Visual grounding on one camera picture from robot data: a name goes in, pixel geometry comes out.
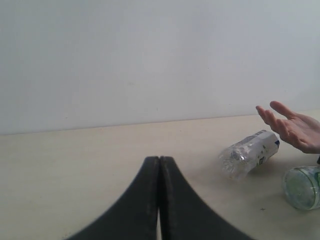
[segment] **clear plastic bottle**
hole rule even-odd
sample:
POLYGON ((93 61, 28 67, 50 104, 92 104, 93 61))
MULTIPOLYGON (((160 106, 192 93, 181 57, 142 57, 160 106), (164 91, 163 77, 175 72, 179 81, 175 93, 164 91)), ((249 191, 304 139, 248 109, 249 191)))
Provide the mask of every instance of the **clear plastic bottle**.
POLYGON ((282 188, 289 204, 301 210, 320 208, 320 167, 300 166, 288 170, 282 188))
POLYGON ((261 130, 222 151, 219 155, 222 171, 229 178, 240 180, 276 154, 279 145, 273 132, 261 130))

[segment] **white wall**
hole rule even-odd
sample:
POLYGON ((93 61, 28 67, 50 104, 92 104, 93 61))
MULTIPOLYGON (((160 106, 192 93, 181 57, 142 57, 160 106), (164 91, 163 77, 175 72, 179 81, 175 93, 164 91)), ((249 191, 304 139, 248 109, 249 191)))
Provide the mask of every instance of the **white wall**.
POLYGON ((320 108, 319 0, 2 0, 0 134, 320 108))

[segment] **beige table surface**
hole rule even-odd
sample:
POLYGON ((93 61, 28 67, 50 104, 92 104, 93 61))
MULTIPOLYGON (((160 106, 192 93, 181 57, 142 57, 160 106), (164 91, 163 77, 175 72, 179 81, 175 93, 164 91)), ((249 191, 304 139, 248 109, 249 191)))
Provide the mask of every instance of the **beige table surface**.
MULTIPOLYGON (((320 119, 320 110, 305 112, 320 119)), ((202 199, 258 240, 320 239, 320 210, 284 199, 281 176, 316 166, 281 142, 277 155, 241 182, 221 175, 217 155, 269 129, 257 115, 0 136, 0 240, 61 240, 126 190, 146 156, 173 156, 202 199)))

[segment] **black foam object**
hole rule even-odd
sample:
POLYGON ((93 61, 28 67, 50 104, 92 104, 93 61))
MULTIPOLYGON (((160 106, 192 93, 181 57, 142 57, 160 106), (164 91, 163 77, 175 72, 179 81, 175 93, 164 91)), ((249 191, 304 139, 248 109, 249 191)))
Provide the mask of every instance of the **black foam object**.
POLYGON ((163 240, 250 240, 196 194, 172 157, 161 157, 158 204, 163 240))
POLYGON ((147 157, 119 200, 69 240, 156 240, 159 166, 157 156, 147 157))

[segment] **white bottle label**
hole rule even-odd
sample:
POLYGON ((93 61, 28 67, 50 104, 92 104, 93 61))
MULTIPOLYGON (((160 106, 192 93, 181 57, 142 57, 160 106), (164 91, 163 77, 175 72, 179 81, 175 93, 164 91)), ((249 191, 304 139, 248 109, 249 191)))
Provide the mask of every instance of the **white bottle label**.
POLYGON ((245 148, 254 151, 257 165, 266 162, 271 156, 276 154, 279 149, 280 142, 277 136, 270 131, 261 130, 254 135, 237 142, 231 147, 245 148))

